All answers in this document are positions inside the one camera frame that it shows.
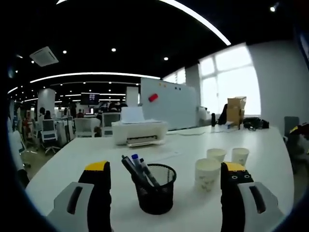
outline desk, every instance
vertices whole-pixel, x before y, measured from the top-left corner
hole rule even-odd
[[[211,127],[172,131],[164,145],[134,149],[114,145],[111,137],[76,138],[38,171],[26,192],[39,212],[48,215],[54,198],[69,183],[78,181],[86,165],[108,160],[112,178],[111,224],[115,231],[218,232],[222,224],[219,179],[207,195],[199,195],[193,189],[195,161],[205,158],[207,149],[214,147],[227,150],[226,161],[231,161],[232,148],[248,148],[246,168],[253,179],[262,182],[278,197],[284,214],[290,212],[294,198],[293,173],[277,128],[230,133],[211,133]],[[158,162],[176,170],[174,206],[168,213],[154,216],[139,208],[134,184],[121,163],[121,155],[134,153],[148,163]]]

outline white printer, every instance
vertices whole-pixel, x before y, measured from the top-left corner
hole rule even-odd
[[[112,122],[112,137],[116,145],[159,144],[164,140],[167,131],[167,122]]]

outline computer screen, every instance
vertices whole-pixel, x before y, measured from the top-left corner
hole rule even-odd
[[[98,105],[99,96],[96,93],[82,93],[81,105]]]

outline black ceiling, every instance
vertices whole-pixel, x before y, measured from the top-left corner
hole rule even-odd
[[[23,1],[14,7],[14,37],[8,71],[8,90],[25,100],[43,86],[57,94],[92,89],[103,93],[112,81],[139,83],[137,77],[85,75],[58,77],[30,84],[38,78],[78,72],[135,73],[164,77],[227,46],[209,29],[183,11],[158,0],[44,0]],[[274,0],[179,0],[209,20],[236,45],[292,38],[292,22],[282,11],[272,13]],[[48,46],[59,63],[32,64],[29,55]],[[79,84],[54,84],[80,82]],[[114,93],[126,85],[112,84]]]

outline black mesh pen holder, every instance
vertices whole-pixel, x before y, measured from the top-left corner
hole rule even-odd
[[[148,164],[148,168],[160,186],[154,187],[148,178],[148,182],[142,182],[132,177],[140,208],[148,214],[164,214],[173,207],[176,172],[171,167],[158,163]]]

